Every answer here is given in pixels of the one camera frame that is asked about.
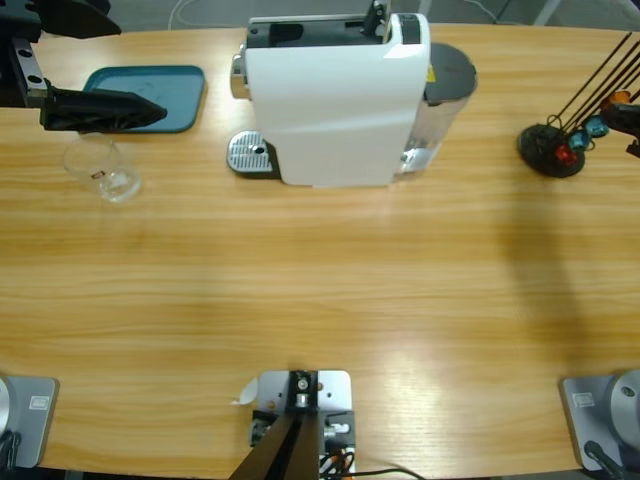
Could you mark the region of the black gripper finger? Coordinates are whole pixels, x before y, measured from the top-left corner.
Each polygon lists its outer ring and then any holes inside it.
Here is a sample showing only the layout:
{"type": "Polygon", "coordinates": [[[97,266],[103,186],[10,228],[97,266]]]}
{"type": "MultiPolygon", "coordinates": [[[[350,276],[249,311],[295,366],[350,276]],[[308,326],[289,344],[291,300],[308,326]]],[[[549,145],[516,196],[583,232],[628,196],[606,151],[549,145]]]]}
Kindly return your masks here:
{"type": "Polygon", "coordinates": [[[47,131],[119,132],[151,125],[167,114],[166,108],[131,92],[51,86],[40,124],[47,131]]]}
{"type": "Polygon", "coordinates": [[[613,130],[639,138],[640,106],[628,103],[611,103],[602,109],[602,118],[613,130]]]}
{"type": "Polygon", "coordinates": [[[119,35],[121,28],[109,17],[110,10],[107,0],[37,2],[42,29],[70,38],[119,35]]]}

